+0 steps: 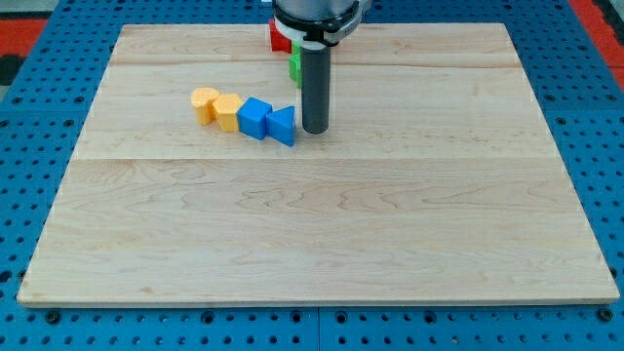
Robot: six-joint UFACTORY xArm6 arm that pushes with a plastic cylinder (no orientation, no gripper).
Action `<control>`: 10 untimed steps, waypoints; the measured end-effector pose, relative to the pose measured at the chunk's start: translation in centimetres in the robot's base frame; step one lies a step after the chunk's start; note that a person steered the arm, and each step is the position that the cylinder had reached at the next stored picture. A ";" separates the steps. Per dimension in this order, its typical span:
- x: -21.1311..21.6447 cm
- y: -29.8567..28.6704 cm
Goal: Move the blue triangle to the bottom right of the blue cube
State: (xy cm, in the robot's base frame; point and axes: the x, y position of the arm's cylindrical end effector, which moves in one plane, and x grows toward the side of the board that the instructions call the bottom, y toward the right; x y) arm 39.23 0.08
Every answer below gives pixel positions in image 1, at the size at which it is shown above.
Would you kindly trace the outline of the robot arm flange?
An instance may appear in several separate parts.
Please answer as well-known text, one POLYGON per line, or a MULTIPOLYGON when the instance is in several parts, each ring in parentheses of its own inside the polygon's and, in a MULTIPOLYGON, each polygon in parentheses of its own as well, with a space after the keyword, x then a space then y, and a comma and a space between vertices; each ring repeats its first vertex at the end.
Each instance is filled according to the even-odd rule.
POLYGON ((352 34, 371 0, 274 0, 277 30, 308 50, 334 47, 352 34))

